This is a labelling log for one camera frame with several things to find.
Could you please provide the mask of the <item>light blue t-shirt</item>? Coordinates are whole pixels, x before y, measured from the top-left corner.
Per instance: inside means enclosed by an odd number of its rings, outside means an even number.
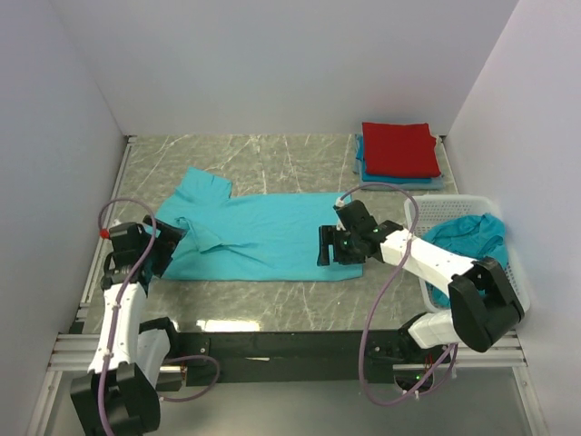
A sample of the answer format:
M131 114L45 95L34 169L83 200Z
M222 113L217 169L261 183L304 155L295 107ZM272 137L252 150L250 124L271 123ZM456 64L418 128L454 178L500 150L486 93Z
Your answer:
M189 168L156 219L185 235L163 274L176 281L339 282L359 264L319 267L319 228L334 224L337 193L232 196L231 181Z

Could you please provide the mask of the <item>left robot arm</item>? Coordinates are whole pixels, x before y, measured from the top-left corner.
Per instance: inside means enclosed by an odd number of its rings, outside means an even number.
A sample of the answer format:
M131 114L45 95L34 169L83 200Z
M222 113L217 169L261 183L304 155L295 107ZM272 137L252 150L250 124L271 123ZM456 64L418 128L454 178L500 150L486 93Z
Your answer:
M163 365L176 362L182 344L167 317L143 321L152 279L161 277L184 230L145 216L103 230L112 251L103 264L103 322L84 376L70 397L87 435L144 435L159 428L156 385Z

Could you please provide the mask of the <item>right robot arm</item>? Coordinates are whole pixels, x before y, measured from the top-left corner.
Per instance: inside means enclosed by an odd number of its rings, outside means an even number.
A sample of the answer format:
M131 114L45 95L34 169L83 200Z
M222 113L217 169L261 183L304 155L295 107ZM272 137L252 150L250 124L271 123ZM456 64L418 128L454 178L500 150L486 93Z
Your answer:
M414 274L449 299L448 309L420 314L401 327L399 354L406 361L419 362L430 348L454 342L486 352L524 320L526 311L498 261L446 251L390 220L378 223L359 200L333 209L338 223L319 228L319 266L373 258Z

